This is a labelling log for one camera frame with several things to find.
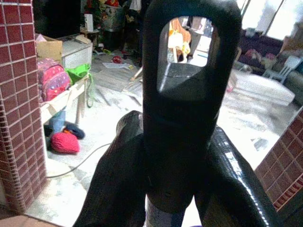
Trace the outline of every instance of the couch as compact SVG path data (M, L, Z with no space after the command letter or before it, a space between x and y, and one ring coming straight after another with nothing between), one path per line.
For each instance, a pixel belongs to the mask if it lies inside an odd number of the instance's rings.
M277 56L281 50L283 41L263 36L258 33L255 33L253 37L246 37L245 33L246 31L242 30L238 45L242 52L238 61L251 66L254 74L263 75L265 72L264 65L257 59L251 59L249 56L245 55L245 53L248 50L255 49L262 57L265 57L268 53Z
M285 61L290 56L303 57L303 50L297 51L283 51L277 56L277 62L273 66L274 71L281 71L284 66ZM300 106L303 105L303 63L297 67L296 70L290 72L283 84L289 90L291 90L294 94L294 100Z

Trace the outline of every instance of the chair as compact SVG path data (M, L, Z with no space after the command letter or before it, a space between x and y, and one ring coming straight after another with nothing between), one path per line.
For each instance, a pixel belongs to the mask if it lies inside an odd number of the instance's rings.
M266 70L263 77L269 77L270 79L279 79L280 83L283 84L286 80L288 74L298 67L298 65L302 62L303 59L295 57L295 56L289 56L284 64L284 67L280 72L275 72L272 70Z

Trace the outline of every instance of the red object on floor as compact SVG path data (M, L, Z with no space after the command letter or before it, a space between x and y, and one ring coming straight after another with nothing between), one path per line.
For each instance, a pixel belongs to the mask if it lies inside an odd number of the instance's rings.
M120 56L115 56L115 57L113 57L112 61L113 61L113 63L120 64L120 63L122 63L122 58Z
M79 142L76 136L59 132L51 138L52 148L60 153L78 153L80 151Z
M118 7L119 6L119 2L118 0L107 0L105 2L105 4L109 5L109 6L115 6L115 7Z

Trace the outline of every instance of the cardboard box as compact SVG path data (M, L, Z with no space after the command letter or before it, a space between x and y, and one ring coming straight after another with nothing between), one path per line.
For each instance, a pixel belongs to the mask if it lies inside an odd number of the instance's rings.
M61 62L62 41L43 36L47 42L36 42L37 58L51 58Z

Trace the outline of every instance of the red tile wall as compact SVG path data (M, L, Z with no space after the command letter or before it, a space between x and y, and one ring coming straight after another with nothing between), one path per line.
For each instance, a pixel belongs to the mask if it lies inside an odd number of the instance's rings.
M276 210L280 210L303 188L303 110L255 173Z
M31 0L0 0L0 183L24 212L45 184Z

